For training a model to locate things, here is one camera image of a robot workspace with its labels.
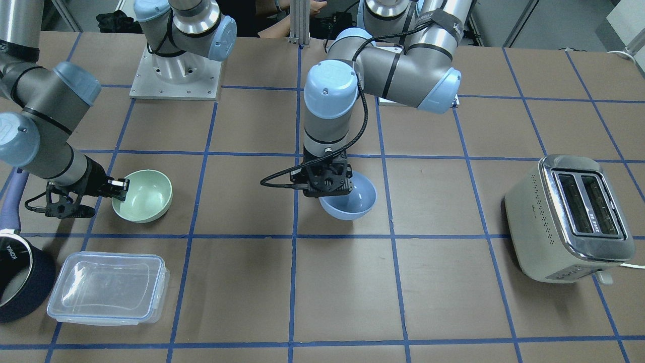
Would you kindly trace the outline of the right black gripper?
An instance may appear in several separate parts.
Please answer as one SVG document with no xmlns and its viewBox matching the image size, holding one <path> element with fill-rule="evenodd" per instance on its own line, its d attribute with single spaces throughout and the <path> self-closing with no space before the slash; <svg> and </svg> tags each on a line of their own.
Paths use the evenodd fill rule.
<svg viewBox="0 0 645 363">
<path fill-rule="evenodd" d="M 99 163 L 87 156 L 85 162 L 87 168 L 78 181 L 69 186 L 49 181 L 43 193 L 26 200 L 25 208 L 60 220 L 92 218 L 95 215 L 95 209 L 82 204 L 83 196 L 104 196 L 119 201 L 126 200 L 130 186 L 129 179 L 110 178 Z"/>
</svg>

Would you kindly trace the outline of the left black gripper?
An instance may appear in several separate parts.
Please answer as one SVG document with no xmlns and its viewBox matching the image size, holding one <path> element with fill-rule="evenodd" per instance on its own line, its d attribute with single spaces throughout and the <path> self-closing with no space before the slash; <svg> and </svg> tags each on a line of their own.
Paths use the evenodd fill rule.
<svg viewBox="0 0 645 363">
<path fill-rule="evenodd" d="M 344 196 L 353 189 L 352 175 L 352 166 L 343 151 L 333 158 L 290 172 L 290 181 L 297 184 L 306 197 Z"/>
</svg>

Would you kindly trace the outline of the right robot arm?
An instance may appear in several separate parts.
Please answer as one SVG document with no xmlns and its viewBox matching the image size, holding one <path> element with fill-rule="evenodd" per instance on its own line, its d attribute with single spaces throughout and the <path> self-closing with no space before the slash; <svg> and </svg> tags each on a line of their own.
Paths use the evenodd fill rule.
<svg viewBox="0 0 645 363">
<path fill-rule="evenodd" d="M 19 112 L 2 112 L 2 161 L 47 181 L 46 204 L 34 212 L 58 219 L 90 218 L 83 196 L 131 200 L 131 181 L 115 179 L 68 140 L 94 105 L 101 84 L 71 62 L 38 64 L 42 1 L 2 1 L 2 97 Z M 237 24 L 216 1 L 135 1 L 160 80 L 195 81 L 203 61 L 225 60 Z"/>
</svg>

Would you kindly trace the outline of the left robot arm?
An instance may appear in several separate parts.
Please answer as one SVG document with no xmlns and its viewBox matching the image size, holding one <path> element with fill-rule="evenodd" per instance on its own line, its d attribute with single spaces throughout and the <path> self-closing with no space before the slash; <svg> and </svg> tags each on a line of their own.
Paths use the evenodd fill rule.
<svg viewBox="0 0 645 363">
<path fill-rule="evenodd" d="M 304 87 L 303 163 L 290 188 L 305 196 L 347 195 L 352 110 L 366 95 L 419 110 L 453 106 L 461 72 L 453 57 L 471 1 L 361 1 L 357 27 L 340 32 L 327 57 L 309 69 Z"/>
</svg>

